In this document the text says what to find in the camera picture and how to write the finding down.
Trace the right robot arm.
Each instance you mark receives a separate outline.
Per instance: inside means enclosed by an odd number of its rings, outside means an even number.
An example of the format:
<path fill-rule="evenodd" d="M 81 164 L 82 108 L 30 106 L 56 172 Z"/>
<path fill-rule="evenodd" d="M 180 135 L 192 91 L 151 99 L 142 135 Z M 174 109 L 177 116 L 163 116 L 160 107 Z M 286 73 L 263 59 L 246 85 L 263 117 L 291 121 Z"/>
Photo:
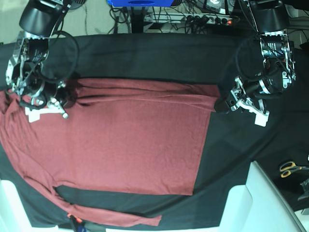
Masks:
<path fill-rule="evenodd" d="M 69 116 L 65 108 L 72 106 L 73 99 L 66 89 L 66 80 L 77 68 L 80 50 L 76 39 L 60 25 L 69 10 L 84 3 L 83 0 L 30 0 L 23 10 L 19 21 L 21 31 L 0 89 L 18 97 L 18 104 L 25 109 L 30 123 L 39 120 L 42 114 Z M 42 73 L 54 35 L 70 39 L 75 49 L 71 68 L 61 77 L 47 77 Z"/>

